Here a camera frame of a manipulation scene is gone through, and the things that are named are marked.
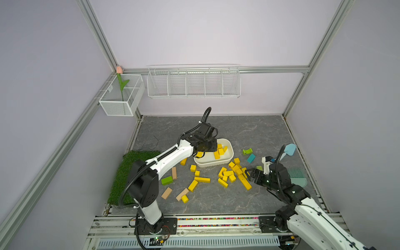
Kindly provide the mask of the long yellow block diagonal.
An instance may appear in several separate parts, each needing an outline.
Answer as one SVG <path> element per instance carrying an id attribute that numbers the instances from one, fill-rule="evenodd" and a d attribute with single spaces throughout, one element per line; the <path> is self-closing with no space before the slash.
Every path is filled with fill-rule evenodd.
<path id="1" fill-rule="evenodd" d="M 250 185 L 250 183 L 248 182 L 247 178 L 244 175 L 238 175 L 238 178 L 247 191 L 249 191 L 252 188 L 252 186 Z"/>

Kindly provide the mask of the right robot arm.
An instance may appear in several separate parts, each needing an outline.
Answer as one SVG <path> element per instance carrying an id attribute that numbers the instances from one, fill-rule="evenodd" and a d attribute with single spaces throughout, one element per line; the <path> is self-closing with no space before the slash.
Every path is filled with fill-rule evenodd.
<path id="1" fill-rule="evenodd" d="M 245 171 L 250 181 L 263 186 L 285 205 L 275 212 L 274 219 L 260 220 L 260 228 L 291 231 L 315 250 L 373 250 L 340 227 L 303 187 L 293 184 L 289 172 L 278 161 L 269 173 L 252 168 Z"/>

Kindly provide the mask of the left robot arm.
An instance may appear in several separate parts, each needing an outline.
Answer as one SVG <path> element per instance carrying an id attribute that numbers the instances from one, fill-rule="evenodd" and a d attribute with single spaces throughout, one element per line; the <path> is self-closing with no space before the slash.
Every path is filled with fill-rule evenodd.
<path id="1" fill-rule="evenodd" d="M 160 232 L 164 220 L 157 203 L 160 179 L 179 162 L 196 156 L 198 152 L 217 151 L 217 135 L 217 128 L 200 121 L 196 127 L 182 133 L 170 149 L 149 160 L 134 162 L 130 177 L 119 197 L 118 206 L 129 206 L 124 202 L 125 196 L 129 195 L 134 200 L 131 205 L 135 206 L 137 215 L 145 220 L 145 228 L 150 233 Z"/>

